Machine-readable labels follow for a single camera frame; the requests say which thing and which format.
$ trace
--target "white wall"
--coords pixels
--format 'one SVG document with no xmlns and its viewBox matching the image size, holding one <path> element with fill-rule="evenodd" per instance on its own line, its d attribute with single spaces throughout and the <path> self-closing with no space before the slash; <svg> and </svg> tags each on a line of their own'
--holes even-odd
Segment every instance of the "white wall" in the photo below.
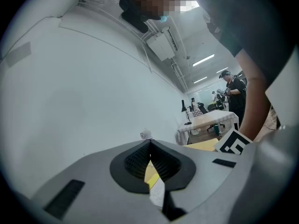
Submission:
<svg viewBox="0 0 299 224">
<path fill-rule="evenodd" d="M 187 98 L 154 60 L 149 71 L 128 37 L 76 8 L 38 23 L 14 46 L 30 41 L 32 52 L 6 70 L 1 86 L 1 158 L 17 191 L 31 197 L 79 158 L 140 140 L 144 128 L 176 143 Z"/>
<path fill-rule="evenodd" d="M 45 17 L 59 17 L 78 0 L 27 0 L 15 14 L 0 42 L 2 57 L 13 44 Z"/>
</svg>

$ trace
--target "air conditioning unit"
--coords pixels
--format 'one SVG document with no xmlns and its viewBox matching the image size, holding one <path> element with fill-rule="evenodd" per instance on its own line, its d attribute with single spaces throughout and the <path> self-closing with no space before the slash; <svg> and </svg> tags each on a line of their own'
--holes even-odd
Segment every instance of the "air conditioning unit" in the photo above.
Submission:
<svg viewBox="0 0 299 224">
<path fill-rule="evenodd" d="M 163 28 L 161 32 L 149 38 L 146 43 L 161 61 L 173 58 L 174 52 L 178 50 L 174 36 L 170 33 L 170 27 Z"/>
</svg>

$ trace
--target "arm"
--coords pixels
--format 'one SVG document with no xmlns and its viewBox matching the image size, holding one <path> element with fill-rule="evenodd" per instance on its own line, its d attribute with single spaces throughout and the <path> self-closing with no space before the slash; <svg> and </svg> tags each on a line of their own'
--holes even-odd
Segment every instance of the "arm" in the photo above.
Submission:
<svg viewBox="0 0 299 224">
<path fill-rule="evenodd" d="M 231 91 L 228 91 L 230 94 L 232 95 L 238 95 L 238 94 L 241 94 L 241 92 L 239 92 L 238 89 L 234 89 L 234 90 L 231 90 Z"/>
<path fill-rule="evenodd" d="M 236 55 L 236 59 L 247 78 L 245 115 L 240 132 L 254 140 L 263 127 L 270 109 L 270 102 L 265 94 L 266 79 L 243 49 Z"/>
</svg>

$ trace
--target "white table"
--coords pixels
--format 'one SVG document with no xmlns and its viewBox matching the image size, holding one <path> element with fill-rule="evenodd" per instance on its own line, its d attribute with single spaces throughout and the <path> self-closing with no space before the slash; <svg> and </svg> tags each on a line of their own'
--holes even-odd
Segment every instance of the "white table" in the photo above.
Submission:
<svg viewBox="0 0 299 224">
<path fill-rule="evenodd" d="M 178 132 L 180 133 L 181 140 L 183 140 L 184 132 L 188 132 L 189 139 L 192 142 L 190 131 L 198 128 L 202 128 L 208 125 L 218 124 L 219 128 L 219 136 L 221 136 L 221 126 L 220 122 L 230 120 L 230 124 L 232 127 L 235 126 L 235 123 L 238 126 L 239 130 L 239 117 L 229 111 L 222 111 L 222 110 L 214 110 L 212 112 L 197 116 L 197 117 L 190 117 L 190 121 L 192 124 L 190 125 L 184 125 L 182 124 L 178 128 Z"/>
</svg>

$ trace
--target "black cap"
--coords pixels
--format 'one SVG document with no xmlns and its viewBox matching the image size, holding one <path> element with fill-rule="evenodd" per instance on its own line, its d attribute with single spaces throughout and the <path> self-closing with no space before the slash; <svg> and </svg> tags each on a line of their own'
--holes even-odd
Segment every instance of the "black cap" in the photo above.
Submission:
<svg viewBox="0 0 299 224">
<path fill-rule="evenodd" d="M 228 70 L 224 70 L 223 72 L 221 72 L 221 75 L 219 76 L 219 78 L 222 78 L 225 75 L 230 75 L 230 72 Z"/>
</svg>

